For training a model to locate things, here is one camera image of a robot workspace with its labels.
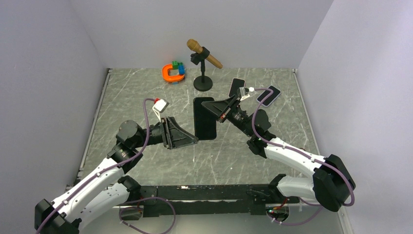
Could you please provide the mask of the orange horseshoe toy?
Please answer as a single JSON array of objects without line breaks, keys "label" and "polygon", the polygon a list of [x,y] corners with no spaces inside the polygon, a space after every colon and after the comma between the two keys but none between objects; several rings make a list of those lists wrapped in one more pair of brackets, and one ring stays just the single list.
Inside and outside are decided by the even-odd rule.
[{"label": "orange horseshoe toy", "polygon": [[171,71],[175,71],[175,70],[172,70],[171,64],[167,64],[162,68],[162,77],[164,81],[168,83],[179,83],[184,80],[185,74],[179,75],[178,70],[176,70],[178,73],[176,75],[172,75]]}]

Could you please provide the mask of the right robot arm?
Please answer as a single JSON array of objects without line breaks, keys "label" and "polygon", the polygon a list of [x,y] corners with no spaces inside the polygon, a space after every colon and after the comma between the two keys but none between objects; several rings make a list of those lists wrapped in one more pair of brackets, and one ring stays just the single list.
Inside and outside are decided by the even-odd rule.
[{"label": "right robot arm", "polygon": [[354,204],[356,184],[340,157],[311,154],[284,142],[269,131],[271,123],[265,110],[257,108],[248,115],[240,103],[233,96],[220,101],[203,101],[201,106],[217,122],[228,120],[249,136],[247,145],[253,154],[281,162],[303,174],[303,177],[276,176],[268,190],[272,201],[279,203],[292,196],[307,198],[332,212]]}]

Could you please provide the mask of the phone in pink case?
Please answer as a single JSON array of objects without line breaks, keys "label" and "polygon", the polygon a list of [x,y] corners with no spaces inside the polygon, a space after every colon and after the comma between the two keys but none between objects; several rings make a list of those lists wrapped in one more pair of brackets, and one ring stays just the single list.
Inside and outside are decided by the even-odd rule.
[{"label": "phone in pink case", "polygon": [[228,93],[228,97],[232,97],[232,96],[236,96],[237,95],[237,91],[239,90],[239,88],[242,88],[245,86],[245,80],[241,79],[241,78],[233,78],[231,85],[230,85],[230,89],[229,89],[229,93]]}]

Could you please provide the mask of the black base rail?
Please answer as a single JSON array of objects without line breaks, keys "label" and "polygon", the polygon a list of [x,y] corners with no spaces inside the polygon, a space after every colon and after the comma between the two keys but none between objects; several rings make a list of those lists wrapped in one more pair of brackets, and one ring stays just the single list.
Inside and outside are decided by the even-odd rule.
[{"label": "black base rail", "polygon": [[242,214],[265,215],[274,207],[298,203],[268,184],[141,186],[123,206],[143,208],[144,217],[161,215]]}]

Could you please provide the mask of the black microphone stand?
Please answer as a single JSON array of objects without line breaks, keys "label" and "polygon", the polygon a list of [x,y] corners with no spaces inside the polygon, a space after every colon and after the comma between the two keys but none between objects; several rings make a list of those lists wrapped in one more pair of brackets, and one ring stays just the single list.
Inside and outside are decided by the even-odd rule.
[{"label": "black microphone stand", "polygon": [[205,60],[202,60],[200,64],[201,75],[194,79],[193,86],[200,92],[206,92],[212,88],[213,81],[210,77],[205,75]]}]

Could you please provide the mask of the green toy brick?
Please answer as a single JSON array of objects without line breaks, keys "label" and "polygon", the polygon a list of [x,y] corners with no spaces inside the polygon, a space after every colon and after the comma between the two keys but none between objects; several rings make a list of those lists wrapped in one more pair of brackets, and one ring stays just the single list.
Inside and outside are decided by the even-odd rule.
[{"label": "green toy brick", "polygon": [[172,70],[178,70],[180,66],[180,62],[174,60],[172,61],[171,65],[172,65]]}]

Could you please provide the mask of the wooden toy microphone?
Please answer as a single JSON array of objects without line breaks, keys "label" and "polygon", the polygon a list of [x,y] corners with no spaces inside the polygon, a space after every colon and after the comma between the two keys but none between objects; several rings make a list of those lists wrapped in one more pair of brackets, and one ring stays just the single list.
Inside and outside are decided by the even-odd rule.
[{"label": "wooden toy microphone", "polygon": [[198,41],[194,39],[189,39],[187,41],[187,47],[193,51],[193,53],[190,55],[190,61],[198,65],[202,60],[207,60],[210,62],[212,65],[214,65],[216,68],[222,69],[223,65],[220,61],[218,61],[213,55],[210,54],[210,51],[206,49],[205,47],[202,47]]}]

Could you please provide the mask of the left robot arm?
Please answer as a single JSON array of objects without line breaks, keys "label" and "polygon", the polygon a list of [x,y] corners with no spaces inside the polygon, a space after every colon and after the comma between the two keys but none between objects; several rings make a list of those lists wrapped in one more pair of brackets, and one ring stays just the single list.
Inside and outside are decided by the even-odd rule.
[{"label": "left robot arm", "polygon": [[148,145],[163,144],[176,149],[198,143],[173,117],[143,129],[133,120],[124,121],[116,135],[116,145],[83,180],[53,201],[35,206],[38,234],[78,234],[112,207],[135,204],[141,196],[140,184],[127,175],[142,158]]}]

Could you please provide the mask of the black phone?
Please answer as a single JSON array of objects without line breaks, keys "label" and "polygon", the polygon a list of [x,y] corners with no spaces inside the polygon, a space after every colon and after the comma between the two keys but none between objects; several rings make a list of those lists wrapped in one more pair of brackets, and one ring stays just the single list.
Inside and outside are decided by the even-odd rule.
[{"label": "black phone", "polygon": [[214,101],[212,97],[195,97],[193,100],[194,133],[201,140],[214,140],[217,137],[216,120],[202,103]]}]

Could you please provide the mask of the blue toy brick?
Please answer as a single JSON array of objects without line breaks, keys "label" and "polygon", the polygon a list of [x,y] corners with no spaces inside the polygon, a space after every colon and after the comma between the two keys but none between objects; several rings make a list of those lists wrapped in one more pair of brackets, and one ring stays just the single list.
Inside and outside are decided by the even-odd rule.
[{"label": "blue toy brick", "polygon": [[185,68],[184,68],[183,65],[178,66],[178,72],[179,72],[179,75],[184,75],[185,74]]}]

